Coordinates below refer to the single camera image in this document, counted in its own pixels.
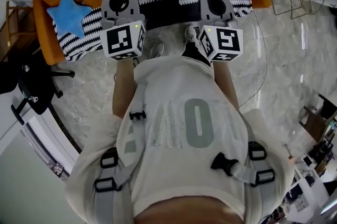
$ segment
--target black office chair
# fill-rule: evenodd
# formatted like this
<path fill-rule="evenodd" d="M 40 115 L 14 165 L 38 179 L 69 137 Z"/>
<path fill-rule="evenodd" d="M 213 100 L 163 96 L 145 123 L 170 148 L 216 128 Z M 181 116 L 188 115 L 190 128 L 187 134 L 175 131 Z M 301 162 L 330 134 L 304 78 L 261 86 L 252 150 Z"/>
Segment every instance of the black office chair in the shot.
<path fill-rule="evenodd" d="M 327 98 L 325 98 L 321 94 L 319 94 L 319 97 L 323 99 L 323 106 L 320 112 L 321 117 L 325 119 L 331 118 L 337 111 L 336 105 L 330 102 Z"/>
<path fill-rule="evenodd" d="M 12 112 L 17 120 L 24 125 L 20 112 L 29 103 L 31 108 L 41 115 L 50 105 L 54 94 L 57 98 L 63 96 L 62 91 L 57 90 L 52 76 L 74 77 L 74 72 L 52 72 L 43 59 L 41 53 L 36 55 L 17 55 L 11 62 L 0 63 L 0 94 L 10 92 L 19 84 L 24 99 L 17 108 L 11 105 Z"/>

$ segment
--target gray marble floor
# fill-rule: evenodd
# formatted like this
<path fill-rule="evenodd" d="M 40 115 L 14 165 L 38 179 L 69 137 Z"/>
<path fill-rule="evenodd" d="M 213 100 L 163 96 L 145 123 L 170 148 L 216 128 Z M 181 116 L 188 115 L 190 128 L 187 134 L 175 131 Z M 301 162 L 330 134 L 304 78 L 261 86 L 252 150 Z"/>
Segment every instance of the gray marble floor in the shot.
<path fill-rule="evenodd" d="M 290 8 L 289 0 L 274 2 L 277 12 Z M 181 54 L 184 27 L 176 24 L 148 31 L 142 57 L 158 42 L 165 45 L 164 55 Z M 314 105 L 317 93 L 327 96 L 337 84 L 334 17 L 323 7 L 315 15 L 291 20 L 290 13 L 276 16 L 270 7 L 239 18 L 239 27 L 244 30 L 244 54 L 229 66 L 241 111 L 261 109 L 272 135 L 287 144 L 293 155 L 300 155 L 313 144 L 298 124 L 302 107 Z M 89 135 L 104 126 L 105 115 L 111 114 L 116 62 L 100 51 L 55 68 L 76 72 L 73 79 L 56 78 L 64 96 L 54 98 L 53 105 L 82 147 Z"/>

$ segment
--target black and white striped blanket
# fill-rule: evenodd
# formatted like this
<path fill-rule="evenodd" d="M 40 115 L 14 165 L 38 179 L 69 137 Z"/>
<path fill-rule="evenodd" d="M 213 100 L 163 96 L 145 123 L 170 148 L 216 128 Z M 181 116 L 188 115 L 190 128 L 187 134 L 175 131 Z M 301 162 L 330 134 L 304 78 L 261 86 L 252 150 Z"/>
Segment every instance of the black and white striped blanket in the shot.
<path fill-rule="evenodd" d="M 199 0 L 138 0 L 141 13 L 147 19 L 147 30 L 172 25 L 180 22 L 198 21 Z M 252 11 L 251 0 L 230 0 L 233 4 L 235 15 L 242 17 Z M 61 49 L 67 61 L 74 62 L 86 53 L 102 49 L 99 32 L 102 30 L 101 8 L 93 9 L 83 19 L 83 30 L 85 38 L 66 33 L 57 36 Z"/>

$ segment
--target cable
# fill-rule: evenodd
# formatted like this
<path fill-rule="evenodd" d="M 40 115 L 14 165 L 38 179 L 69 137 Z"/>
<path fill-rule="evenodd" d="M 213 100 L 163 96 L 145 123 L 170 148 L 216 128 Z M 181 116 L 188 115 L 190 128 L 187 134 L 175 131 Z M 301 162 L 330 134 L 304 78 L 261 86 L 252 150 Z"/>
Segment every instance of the cable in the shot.
<path fill-rule="evenodd" d="M 250 97 L 248 100 L 246 100 L 242 105 L 240 105 L 239 108 L 241 108 L 241 107 L 244 106 L 246 103 L 248 103 L 248 101 L 250 101 L 252 98 L 254 98 L 255 95 L 261 90 L 261 88 L 262 88 L 263 85 L 264 85 L 264 82 L 266 81 L 267 73 L 268 73 L 268 54 L 267 54 L 267 46 L 266 46 L 266 44 L 265 44 L 265 40 L 264 40 L 264 36 L 263 36 L 262 28 L 261 28 L 261 26 L 260 26 L 259 19 L 258 19 L 257 15 L 256 15 L 255 10 L 253 10 L 253 12 L 254 12 L 254 15 L 255 15 L 255 17 L 256 17 L 256 21 L 257 21 L 257 24 L 258 24 L 258 26 L 259 26 L 259 28 L 260 28 L 261 35 L 262 35 L 262 39 L 263 39 L 263 44 L 264 44 L 264 49 L 265 49 L 265 60 L 266 60 L 266 63 L 267 63 L 267 70 L 265 71 L 265 76 L 264 76 L 262 85 L 259 87 L 259 89 L 257 90 L 257 92 L 256 92 L 252 97 Z"/>

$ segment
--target star-shaped pillow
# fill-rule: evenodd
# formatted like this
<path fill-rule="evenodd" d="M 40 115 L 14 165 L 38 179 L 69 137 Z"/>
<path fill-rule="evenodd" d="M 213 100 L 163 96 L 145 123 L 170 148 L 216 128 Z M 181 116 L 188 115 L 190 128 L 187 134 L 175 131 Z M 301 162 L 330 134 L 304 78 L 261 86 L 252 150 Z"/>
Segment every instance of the star-shaped pillow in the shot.
<path fill-rule="evenodd" d="M 61 0 L 59 6 L 47 9 L 56 23 L 58 36 L 73 33 L 79 38 L 85 37 L 82 19 L 91 11 L 91 7 L 78 5 L 74 0 Z"/>

